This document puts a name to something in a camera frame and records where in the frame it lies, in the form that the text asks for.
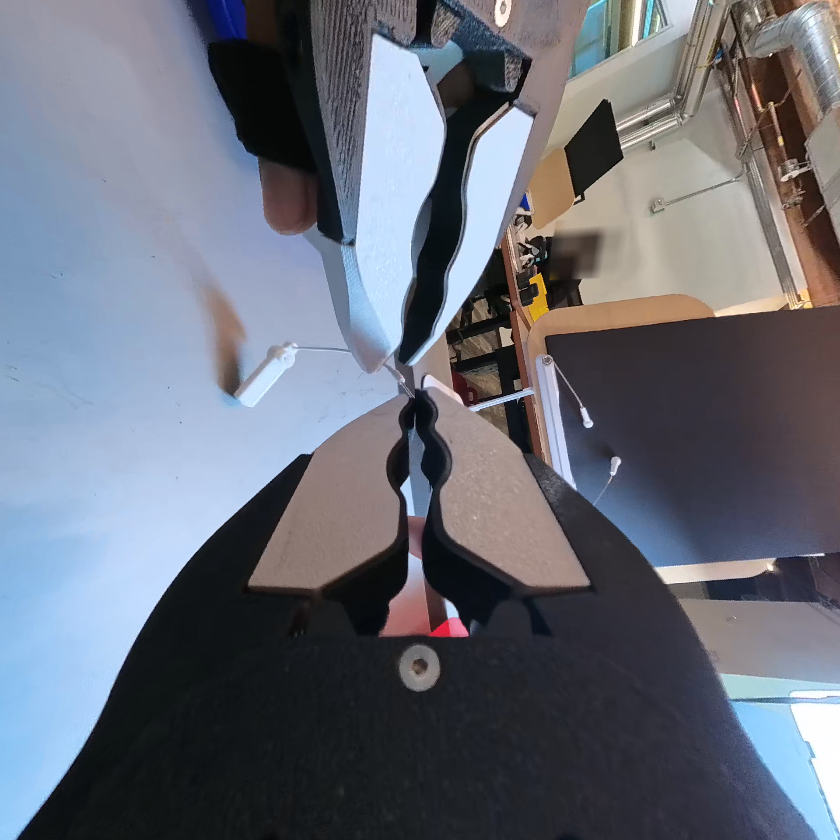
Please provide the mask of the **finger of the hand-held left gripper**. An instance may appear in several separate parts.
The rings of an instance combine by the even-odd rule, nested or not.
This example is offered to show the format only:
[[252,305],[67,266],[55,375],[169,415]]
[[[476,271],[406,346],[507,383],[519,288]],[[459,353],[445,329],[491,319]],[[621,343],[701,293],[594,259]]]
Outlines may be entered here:
[[397,354],[401,363],[414,365],[425,355],[478,283],[509,224],[532,123],[532,116],[501,101],[475,101],[448,119]]
[[378,34],[371,38],[363,129],[353,243],[314,231],[305,237],[321,256],[348,350],[364,372],[375,373],[403,340],[446,132],[418,56]]

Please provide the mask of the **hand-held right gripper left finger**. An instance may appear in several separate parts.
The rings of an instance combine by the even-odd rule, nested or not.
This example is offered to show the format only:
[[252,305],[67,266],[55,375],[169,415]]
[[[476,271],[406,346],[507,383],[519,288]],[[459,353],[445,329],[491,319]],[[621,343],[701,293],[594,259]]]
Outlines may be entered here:
[[387,614],[408,573],[406,499],[413,400],[353,420],[311,456],[248,580],[251,591]]

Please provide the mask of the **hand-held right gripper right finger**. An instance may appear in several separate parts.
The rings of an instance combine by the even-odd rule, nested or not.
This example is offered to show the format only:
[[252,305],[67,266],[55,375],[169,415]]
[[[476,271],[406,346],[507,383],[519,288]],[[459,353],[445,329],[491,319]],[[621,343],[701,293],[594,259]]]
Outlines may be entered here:
[[432,496],[423,533],[428,583],[469,626],[497,606],[587,592],[592,583],[509,437],[438,387],[415,397]]

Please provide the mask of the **white tag with wire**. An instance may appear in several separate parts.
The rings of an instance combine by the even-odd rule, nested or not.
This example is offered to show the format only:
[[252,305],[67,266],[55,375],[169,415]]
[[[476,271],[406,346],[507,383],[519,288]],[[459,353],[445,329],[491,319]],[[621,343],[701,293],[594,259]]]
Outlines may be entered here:
[[234,393],[234,399],[244,407],[255,407],[275,386],[279,379],[297,362],[300,354],[330,354],[353,357],[346,348],[321,345],[302,345],[284,342],[272,345],[266,357],[256,368],[240,382]]

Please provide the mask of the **person's left hand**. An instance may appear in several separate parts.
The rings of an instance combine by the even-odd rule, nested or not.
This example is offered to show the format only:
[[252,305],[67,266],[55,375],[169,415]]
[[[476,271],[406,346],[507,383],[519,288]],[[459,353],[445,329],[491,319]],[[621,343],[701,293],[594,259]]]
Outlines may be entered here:
[[258,159],[264,217],[279,235],[302,235],[318,222],[317,175]]

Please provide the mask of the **black board with wooden back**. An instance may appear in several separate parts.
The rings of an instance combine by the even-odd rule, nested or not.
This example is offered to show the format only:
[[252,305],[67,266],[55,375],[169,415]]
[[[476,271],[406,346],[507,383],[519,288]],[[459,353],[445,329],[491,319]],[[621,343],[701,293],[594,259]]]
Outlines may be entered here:
[[546,228],[623,160],[613,106],[603,99],[568,143],[538,165],[528,192],[535,228]]

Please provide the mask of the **wooden desk with black legs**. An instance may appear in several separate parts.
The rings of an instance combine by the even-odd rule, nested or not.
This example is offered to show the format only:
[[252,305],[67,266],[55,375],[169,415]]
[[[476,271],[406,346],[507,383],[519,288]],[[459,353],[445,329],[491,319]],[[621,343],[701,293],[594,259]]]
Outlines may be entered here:
[[515,249],[515,242],[511,234],[511,227],[506,228],[499,243],[502,264],[505,270],[507,283],[507,296],[512,308],[510,315],[511,338],[516,351],[519,380],[523,389],[532,388],[529,372],[529,355],[526,347],[532,320],[521,304],[518,283],[518,256]]

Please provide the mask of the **black board on white stand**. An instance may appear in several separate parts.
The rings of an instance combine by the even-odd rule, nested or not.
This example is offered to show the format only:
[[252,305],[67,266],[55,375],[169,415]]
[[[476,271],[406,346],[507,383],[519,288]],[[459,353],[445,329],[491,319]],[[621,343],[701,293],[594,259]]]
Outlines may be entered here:
[[838,554],[838,308],[543,341],[562,442],[556,469],[525,456],[589,591]]

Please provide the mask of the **studio light panel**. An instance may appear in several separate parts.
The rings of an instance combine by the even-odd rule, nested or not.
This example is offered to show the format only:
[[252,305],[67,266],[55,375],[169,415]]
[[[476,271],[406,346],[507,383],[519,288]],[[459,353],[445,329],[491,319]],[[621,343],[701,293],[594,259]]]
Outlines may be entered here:
[[839,829],[838,690],[800,689],[790,694],[791,713],[811,751],[811,765],[833,830]]

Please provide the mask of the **silver wall pipe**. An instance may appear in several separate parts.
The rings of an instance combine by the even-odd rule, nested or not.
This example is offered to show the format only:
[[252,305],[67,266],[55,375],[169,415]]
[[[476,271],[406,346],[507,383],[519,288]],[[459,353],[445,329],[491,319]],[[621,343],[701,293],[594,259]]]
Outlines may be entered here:
[[620,119],[616,124],[623,152],[652,143],[659,136],[678,130],[697,114],[731,6],[731,1],[696,3],[675,83],[670,92]]

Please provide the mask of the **silver ventilation duct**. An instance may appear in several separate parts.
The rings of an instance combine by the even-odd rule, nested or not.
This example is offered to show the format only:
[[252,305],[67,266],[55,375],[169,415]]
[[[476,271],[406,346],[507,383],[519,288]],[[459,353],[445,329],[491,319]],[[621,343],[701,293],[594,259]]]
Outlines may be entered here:
[[820,119],[839,105],[838,16],[829,2],[808,2],[762,21],[748,36],[752,58],[792,49],[798,55]]

